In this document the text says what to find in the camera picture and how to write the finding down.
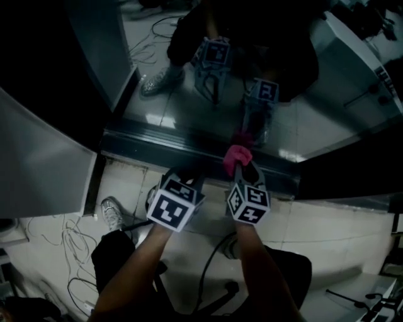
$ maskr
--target white panel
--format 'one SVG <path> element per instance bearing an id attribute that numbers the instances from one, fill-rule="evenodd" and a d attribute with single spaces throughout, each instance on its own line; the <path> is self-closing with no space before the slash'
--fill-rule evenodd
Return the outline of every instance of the white panel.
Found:
<path id="1" fill-rule="evenodd" d="M 37 118 L 2 89 L 0 146 L 0 218 L 83 210 L 96 154 Z"/>

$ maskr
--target red cloth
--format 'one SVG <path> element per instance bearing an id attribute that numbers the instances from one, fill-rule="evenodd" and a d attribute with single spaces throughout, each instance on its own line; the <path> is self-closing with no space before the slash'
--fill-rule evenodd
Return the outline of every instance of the red cloth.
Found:
<path id="1" fill-rule="evenodd" d="M 244 167 L 252 160 L 252 153 L 241 145 L 231 146 L 225 154 L 223 165 L 230 177 L 234 176 L 235 167 L 240 162 Z"/>

